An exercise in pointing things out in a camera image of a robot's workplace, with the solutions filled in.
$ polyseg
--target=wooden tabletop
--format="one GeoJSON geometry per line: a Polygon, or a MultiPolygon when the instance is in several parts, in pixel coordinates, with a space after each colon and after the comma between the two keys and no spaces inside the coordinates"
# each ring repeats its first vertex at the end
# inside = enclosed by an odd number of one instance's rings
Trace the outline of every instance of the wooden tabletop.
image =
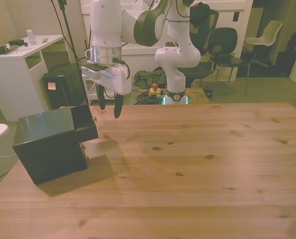
{"type": "Polygon", "coordinates": [[[88,169],[0,183],[0,239],[296,239],[296,109],[124,106],[97,117],[88,169]]]}

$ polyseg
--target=yellow box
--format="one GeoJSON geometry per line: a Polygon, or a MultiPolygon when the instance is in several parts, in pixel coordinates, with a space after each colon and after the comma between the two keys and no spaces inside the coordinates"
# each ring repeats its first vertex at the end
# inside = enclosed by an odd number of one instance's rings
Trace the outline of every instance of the yellow box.
{"type": "Polygon", "coordinates": [[[156,96],[161,95],[161,89],[158,88],[156,91],[154,91],[154,89],[150,88],[149,96],[152,96],[152,95],[156,95],[156,96]]]}

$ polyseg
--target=water bottle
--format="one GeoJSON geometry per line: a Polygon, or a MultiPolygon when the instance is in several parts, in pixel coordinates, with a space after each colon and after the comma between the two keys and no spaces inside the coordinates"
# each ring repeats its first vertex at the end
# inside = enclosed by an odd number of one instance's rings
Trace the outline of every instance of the water bottle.
{"type": "Polygon", "coordinates": [[[37,45],[37,42],[36,42],[36,39],[35,39],[35,36],[34,36],[33,30],[30,29],[29,26],[27,26],[27,30],[26,30],[26,32],[27,32],[27,35],[28,35],[28,38],[29,38],[30,44],[31,44],[32,46],[37,45]]]}

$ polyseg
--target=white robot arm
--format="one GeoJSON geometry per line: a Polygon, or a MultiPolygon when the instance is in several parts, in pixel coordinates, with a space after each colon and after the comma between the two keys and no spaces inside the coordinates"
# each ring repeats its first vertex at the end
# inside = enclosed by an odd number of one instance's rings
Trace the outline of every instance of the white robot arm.
{"type": "Polygon", "coordinates": [[[103,87],[115,91],[117,96],[131,92],[129,72],[121,59],[122,42],[153,46],[161,38],[164,22],[168,20],[168,35],[176,46],[158,49],[155,60],[167,76],[166,103],[186,103],[185,76],[177,67],[195,67],[200,62],[200,53],[189,35],[193,0],[154,1],[145,0],[153,5],[147,11],[125,10],[119,0],[91,1],[92,48],[86,51],[89,61],[82,66],[82,73],[101,86],[100,95],[103,87]]]}

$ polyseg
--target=white cabinet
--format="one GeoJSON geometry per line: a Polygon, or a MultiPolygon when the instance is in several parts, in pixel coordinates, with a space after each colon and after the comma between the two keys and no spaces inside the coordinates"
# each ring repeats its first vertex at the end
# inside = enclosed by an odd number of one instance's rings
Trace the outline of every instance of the white cabinet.
{"type": "Polygon", "coordinates": [[[14,54],[0,55],[0,110],[7,121],[51,109],[41,78],[48,72],[47,66],[60,59],[56,53],[69,56],[62,35],[36,36],[36,41],[36,46],[28,44],[14,54]],[[46,43],[42,43],[44,38],[48,38],[46,43]]]}

